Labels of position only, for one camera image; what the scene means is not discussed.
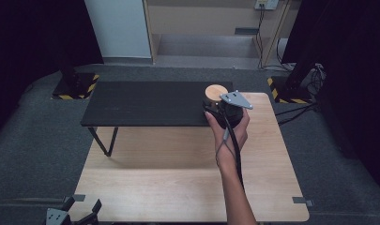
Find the metal table leg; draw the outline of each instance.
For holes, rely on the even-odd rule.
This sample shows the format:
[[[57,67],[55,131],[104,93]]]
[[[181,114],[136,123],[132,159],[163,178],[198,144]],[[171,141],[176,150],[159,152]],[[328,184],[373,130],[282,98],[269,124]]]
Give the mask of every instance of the metal table leg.
[[[107,151],[107,148],[102,143],[102,141],[99,139],[99,135],[97,135],[96,130],[93,127],[88,127],[88,129],[89,129],[90,133],[93,135],[93,138],[99,144],[99,147],[101,148],[101,150],[104,152],[104,155],[107,156],[107,157],[110,157],[111,154],[113,153],[114,141],[116,139],[116,134],[117,134],[117,131],[118,131],[119,127],[115,127],[114,128],[114,134],[113,134],[113,137],[111,139],[110,149],[108,151]]]

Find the light wooden tabletop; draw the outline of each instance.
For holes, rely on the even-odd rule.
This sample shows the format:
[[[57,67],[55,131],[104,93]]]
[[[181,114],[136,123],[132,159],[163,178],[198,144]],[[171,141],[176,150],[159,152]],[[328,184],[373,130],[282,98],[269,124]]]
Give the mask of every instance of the light wooden tabletop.
[[[242,93],[249,138],[242,149],[245,190],[258,221],[306,221],[305,204],[268,95]],[[104,143],[112,127],[99,127]],[[106,157],[93,142],[75,194],[85,195],[69,211],[72,220],[102,202],[99,221],[226,221],[220,172],[210,127],[120,127]]]

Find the yellow and black hazard tape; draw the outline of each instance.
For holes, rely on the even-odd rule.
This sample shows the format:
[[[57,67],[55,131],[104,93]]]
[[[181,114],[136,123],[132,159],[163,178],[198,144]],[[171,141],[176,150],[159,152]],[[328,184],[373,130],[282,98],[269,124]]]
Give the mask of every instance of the yellow and black hazard tape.
[[[90,97],[91,93],[96,87],[96,82],[98,79],[99,79],[99,75],[95,74],[93,77],[93,81],[91,82],[89,88],[87,88],[87,92],[85,95],[53,95],[52,99],[62,99],[62,100],[87,99]]]
[[[274,97],[275,102],[279,103],[312,103],[312,99],[307,98],[292,98],[292,97],[281,97],[278,89],[275,86],[274,81],[271,78],[267,79],[269,89],[271,90],[272,97]]]

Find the black tabletop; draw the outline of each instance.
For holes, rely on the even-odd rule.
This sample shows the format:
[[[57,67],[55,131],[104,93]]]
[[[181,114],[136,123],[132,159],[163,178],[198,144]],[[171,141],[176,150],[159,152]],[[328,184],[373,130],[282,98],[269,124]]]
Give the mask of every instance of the black tabletop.
[[[231,82],[97,82],[84,127],[204,127],[202,102],[211,84]]]

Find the gray carpet floor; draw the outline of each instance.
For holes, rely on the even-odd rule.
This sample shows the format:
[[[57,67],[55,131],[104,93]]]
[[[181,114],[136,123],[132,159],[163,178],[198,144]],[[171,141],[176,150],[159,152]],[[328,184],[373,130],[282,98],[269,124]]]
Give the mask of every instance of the gray carpet floor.
[[[98,65],[78,71],[96,72],[100,81],[230,81],[239,91],[270,96],[267,77],[287,75],[246,69]],[[58,205],[54,200],[75,191],[92,142],[80,126],[88,100],[52,100],[60,78],[56,72],[30,85],[0,131],[0,224],[41,224],[46,209]],[[303,106],[271,103],[275,113]],[[303,195],[314,201],[311,217],[303,224],[380,224],[379,186],[359,160],[342,156],[321,113],[306,112],[282,125],[281,133]],[[25,201],[8,201],[20,198]]]

